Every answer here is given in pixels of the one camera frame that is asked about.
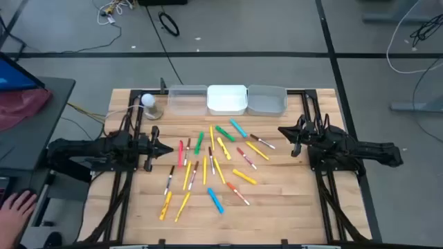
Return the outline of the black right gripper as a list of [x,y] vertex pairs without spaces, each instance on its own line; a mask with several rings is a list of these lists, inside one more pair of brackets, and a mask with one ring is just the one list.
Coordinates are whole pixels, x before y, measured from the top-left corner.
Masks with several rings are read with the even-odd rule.
[[278,131],[283,134],[291,144],[294,144],[291,155],[299,156],[302,144],[306,144],[310,135],[314,132],[314,123],[308,120],[306,116],[300,116],[295,126],[278,127]]

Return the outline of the orange-yellow thick highlighter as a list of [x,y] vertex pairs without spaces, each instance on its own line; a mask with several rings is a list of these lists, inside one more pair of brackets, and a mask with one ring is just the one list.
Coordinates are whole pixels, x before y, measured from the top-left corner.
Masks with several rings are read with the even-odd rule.
[[166,213],[167,213],[167,210],[168,210],[168,207],[169,207],[171,199],[172,199],[172,192],[169,191],[166,194],[166,198],[165,198],[165,201],[163,203],[163,207],[161,208],[161,213],[160,213],[160,216],[159,216],[159,219],[161,221],[163,221],[165,219],[165,216],[166,216]]

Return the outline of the black cap whiteboard marker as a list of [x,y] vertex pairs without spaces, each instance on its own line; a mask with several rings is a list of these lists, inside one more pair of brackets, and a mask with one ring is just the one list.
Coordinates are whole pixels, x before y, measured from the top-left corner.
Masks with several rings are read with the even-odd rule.
[[166,187],[165,187],[164,195],[166,195],[168,193],[169,189],[170,189],[170,183],[172,181],[174,169],[175,169],[175,165],[173,165],[171,167],[171,169],[170,169],[170,173],[169,173],[169,176],[168,176],[168,181],[167,181],[167,184],[166,184]]

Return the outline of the white bulb brass lamp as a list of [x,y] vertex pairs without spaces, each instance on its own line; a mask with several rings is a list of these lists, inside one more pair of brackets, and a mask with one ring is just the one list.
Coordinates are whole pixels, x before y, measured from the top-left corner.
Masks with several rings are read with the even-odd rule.
[[141,96],[141,104],[144,106],[143,113],[149,120],[158,120],[163,115],[162,107],[157,103],[155,97],[146,93]]

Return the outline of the grey desk foot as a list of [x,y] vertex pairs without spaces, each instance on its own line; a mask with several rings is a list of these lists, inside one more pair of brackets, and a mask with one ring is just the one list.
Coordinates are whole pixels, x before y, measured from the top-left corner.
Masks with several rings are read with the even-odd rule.
[[443,95],[428,102],[392,102],[392,111],[418,111],[429,113],[443,113]]

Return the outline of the green thick highlighter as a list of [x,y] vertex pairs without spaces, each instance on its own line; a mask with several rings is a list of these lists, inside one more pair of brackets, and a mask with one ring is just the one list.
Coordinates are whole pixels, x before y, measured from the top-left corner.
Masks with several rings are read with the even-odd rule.
[[204,132],[201,131],[197,139],[197,144],[195,145],[195,150],[194,150],[195,155],[199,155],[203,139],[204,139]]
[[235,142],[235,138],[230,135],[226,130],[222,129],[220,126],[216,126],[215,129],[222,134],[224,137],[226,137],[227,139],[229,139],[231,142]]

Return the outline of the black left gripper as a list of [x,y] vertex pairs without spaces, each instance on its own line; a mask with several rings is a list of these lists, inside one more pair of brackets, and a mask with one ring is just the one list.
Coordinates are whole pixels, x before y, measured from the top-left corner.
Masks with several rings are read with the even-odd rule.
[[141,155],[146,155],[147,159],[145,160],[143,169],[146,172],[152,171],[152,159],[155,157],[156,151],[156,141],[157,147],[159,150],[156,153],[156,159],[164,156],[166,154],[172,153],[172,147],[163,144],[160,140],[158,140],[159,136],[159,128],[157,126],[153,126],[151,130],[151,136],[149,137],[146,133],[140,133],[138,137],[138,152]]

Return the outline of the laptop with blue screen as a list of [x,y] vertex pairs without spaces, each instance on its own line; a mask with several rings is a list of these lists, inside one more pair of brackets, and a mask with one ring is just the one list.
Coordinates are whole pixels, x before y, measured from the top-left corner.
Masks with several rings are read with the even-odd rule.
[[45,89],[45,84],[0,52],[0,92]]

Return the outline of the blue thick highlighter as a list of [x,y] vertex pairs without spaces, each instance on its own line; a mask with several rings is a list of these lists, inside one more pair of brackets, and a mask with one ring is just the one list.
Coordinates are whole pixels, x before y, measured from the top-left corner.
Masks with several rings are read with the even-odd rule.
[[220,203],[219,199],[217,198],[217,196],[216,196],[215,192],[213,191],[213,189],[209,187],[207,189],[207,191],[208,191],[208,194],[210,195],[211,199],[213,200],[213,202],[214,202],[218,212],[220,214],[223,214],[224,213],[224,208],[221,205],[221,203]]

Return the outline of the red cap whiteboard marker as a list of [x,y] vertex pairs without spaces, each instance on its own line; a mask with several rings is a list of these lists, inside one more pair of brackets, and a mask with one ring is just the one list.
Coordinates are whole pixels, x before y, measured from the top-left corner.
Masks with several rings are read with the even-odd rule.
[[253,163],[253,161],[241,150],[239,147],[236,148],[236,150],[242,155],[244,160],[254,169],[257,170],[257,167]]

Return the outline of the clear plastic bin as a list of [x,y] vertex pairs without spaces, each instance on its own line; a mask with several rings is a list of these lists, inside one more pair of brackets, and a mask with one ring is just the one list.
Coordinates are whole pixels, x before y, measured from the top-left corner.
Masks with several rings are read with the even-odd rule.
[[168,90],[168,109],[178,116],[204,116],[207,92],[206,85],[173,85]]

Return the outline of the yellow thick highlighter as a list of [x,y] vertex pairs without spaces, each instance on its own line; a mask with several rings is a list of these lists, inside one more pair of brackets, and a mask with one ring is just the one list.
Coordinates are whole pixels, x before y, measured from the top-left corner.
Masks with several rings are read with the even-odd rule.
[[252,185],[257,185],[257,181],[249,176],[247,176],[246,174],[238,171],[237,169],[233,169],[233,173],[236,176],[239,176],[240,178],[244,179],[245,181],[249,182]]
[[217,138],[217,142],[219,143],[219,146],[222,148],[223,153],[224,153],[226,159],[227,159],[227,160],[230,160],[230,159],[231,159],[231,155],[230,155],[230,153],[229,153],[227,147],[225,146],[223,140],[222,140],[220,137],[218,137],[218,138]]

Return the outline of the black desk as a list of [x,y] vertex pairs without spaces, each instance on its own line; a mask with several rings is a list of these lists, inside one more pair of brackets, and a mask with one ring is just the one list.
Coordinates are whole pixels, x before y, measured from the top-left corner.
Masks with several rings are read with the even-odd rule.
[[6,190],[22,193],[31,190],[40,195],[51,170],[44,166],[46,147],[65,109],[75,80],[40,77],[52,98],[33,117],[26,118],[13,128],[0,131],[0,177],[11,178]]

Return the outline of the grey plastic bin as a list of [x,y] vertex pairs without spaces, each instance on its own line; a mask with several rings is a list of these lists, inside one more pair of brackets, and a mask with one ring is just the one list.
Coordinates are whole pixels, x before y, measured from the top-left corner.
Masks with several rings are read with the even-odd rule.
[[250,85],[247,112],[252,116],[280,117],[287,109],[287,90],[279,86]]

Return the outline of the orange cap whiteboard marker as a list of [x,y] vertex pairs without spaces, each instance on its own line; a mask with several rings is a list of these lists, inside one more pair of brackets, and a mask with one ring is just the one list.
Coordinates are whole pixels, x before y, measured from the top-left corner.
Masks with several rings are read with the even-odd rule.
[[250,205],[246,198],[237,190],[237,188],[233,184],[229,182],[227,182],[226,184],[240,199],[243,200],[243,202],[245,202],[246,205]]

